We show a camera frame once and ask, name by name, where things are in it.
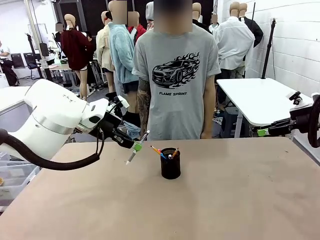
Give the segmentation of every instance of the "pen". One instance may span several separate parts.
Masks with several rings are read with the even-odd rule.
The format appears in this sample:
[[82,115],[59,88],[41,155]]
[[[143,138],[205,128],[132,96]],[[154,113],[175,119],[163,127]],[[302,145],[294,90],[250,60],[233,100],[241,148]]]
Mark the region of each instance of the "pen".
[[179,151],[179,148],[177,147],[177,148],[175,149],[175,151],[174,151],[173,155],[172,155],[172,158],[174,158],[174,157],[175,157],[175,155],[178,153],[178,151]]
[[[147,136],[149,135],[150,130],[146,131],[146,133],[143,135],[143,137],[141,138],[140,144],[142,144],[144,142],[144,140],[147,138]],[[132,155],[130,156],[130,158],[128,159],[128,161],[126,161],[126,165],[128,165],[129,163],[131,163],[132,159],[134,159],[134,157],[136,156],[137,151],[134,150]]]

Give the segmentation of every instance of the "black pen holder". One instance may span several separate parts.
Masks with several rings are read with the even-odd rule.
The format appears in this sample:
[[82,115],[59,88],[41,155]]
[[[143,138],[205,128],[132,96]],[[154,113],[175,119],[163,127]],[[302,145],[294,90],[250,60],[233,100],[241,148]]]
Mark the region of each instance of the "black pen holder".
[[177,179],[181,175],[180,170],[180,151],[178,151],[173,159],[169,159],[169,155],[173,156],[175,148],[165,148],[161,152],[165,156],[160,157],[161,160],[161,175],[165,179]]

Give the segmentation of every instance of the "storage bin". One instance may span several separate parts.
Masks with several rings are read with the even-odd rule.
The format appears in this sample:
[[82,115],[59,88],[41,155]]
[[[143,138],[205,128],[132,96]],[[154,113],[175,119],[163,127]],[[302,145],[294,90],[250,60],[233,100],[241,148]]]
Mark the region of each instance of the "storage bin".
[[0,186],[0,206],[9,206],[39,171],[34,164],[0,166],[0,177],[4,181]]

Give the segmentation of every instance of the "light blue sweater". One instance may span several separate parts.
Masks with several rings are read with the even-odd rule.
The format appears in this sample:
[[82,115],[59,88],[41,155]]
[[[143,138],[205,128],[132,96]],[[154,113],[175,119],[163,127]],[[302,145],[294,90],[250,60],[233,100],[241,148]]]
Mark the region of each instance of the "light blue sweater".
[[133,75],[135,44],[125,25],[109,22],[109,46],[116,76],[123,84],[138,81]]

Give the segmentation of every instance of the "marker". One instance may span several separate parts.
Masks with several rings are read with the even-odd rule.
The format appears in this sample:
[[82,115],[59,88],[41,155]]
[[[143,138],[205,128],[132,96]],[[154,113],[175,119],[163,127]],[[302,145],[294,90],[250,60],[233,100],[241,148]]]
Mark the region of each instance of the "marker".
[[[149,135],[150,130],[146,131],[146,133],[143,135],[143,137],[141,138],[140,144],[142,144],[144,142],[144,140],[147,138],[147,136]],[[129,163],[131,163],[132,159],[134,159],[134,157],[136,156],[137,151],[134,150],[132,155],[130,156],[130,158],[128,159],[128,161],[126,161],[125,165],[128,165]]]
[[163,153],[161,153],[161,157],[163,157],[164,159],[167,159]]
[[179,151],[179,148],[177,147],[176,150],[174,151],[173,155],[172,155],[172,158],[175,157],[175,155],[178,153],[178,151]]

